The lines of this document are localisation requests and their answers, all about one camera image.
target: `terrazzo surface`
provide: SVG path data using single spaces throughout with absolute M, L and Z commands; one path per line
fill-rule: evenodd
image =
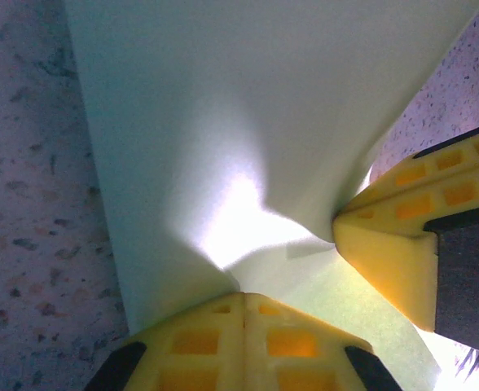
M 479 15 L 372 178 L 479 125 Z M 0 1 L 0 390 L 82 389 L 127 334 L 61 1 Z

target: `black plastic part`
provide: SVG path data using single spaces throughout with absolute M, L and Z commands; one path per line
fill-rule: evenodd
M 84 391 L 123 391 L 147 346 L 133 342 L 109 354 Z
M 441 149 L 444 149 L 446 147 L 449 147 L 450 145 L 453 145 L 453 144 L 459 143 L 461 141 L 464 141 L 466 138 L 476 136 L 477 134 L 479 134 L 479 128 L 476 128 L 474 130 L 470 130 L 469 132 L 466 132 L 466 133 L 461 134 L 459 136 L 450 138 L 449 140 L 446 140 L 445 142 L 439 143 L 437 145 L 433 145 L 430 148 L 426 148 L 423 151 L 418 152 L 415 156 L 413 156 L 413 158 L 418 159 L 420 157 L 427 156 L 430 153 L 440 151 Z
M 357 346 L 347 346 L 345 352 L 367 391 L 402 391 L 377 356 Z
M 427 222 L 438 237 L 435 332 L 479 350 L 479 209 Z

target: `speckled surface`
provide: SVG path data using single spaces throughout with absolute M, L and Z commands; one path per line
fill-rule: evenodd
M 479 16 L 375 178 L 479 125 Z M 0 1 L 0 390 L 81 389 L 127 333 L 62 2 Z

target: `speckled countertop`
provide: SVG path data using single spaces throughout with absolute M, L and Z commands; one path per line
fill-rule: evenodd
M 479 16 L 372 177 L 478 125 Z M 81 389 L 126 333 L 63 4 L 0 1 L 0 390 Z

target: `yellow plastic object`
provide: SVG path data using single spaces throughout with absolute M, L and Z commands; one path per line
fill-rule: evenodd
M 424 224 L 479 209 L 479 129 L 406 158 L 334 219 L 343 258 L 417 327 L 435 328 L 437 236 Z
M 364 340 L 258 294 L 233 293 L 131 337 L 147 349 L 125 391 L 363 391 Z

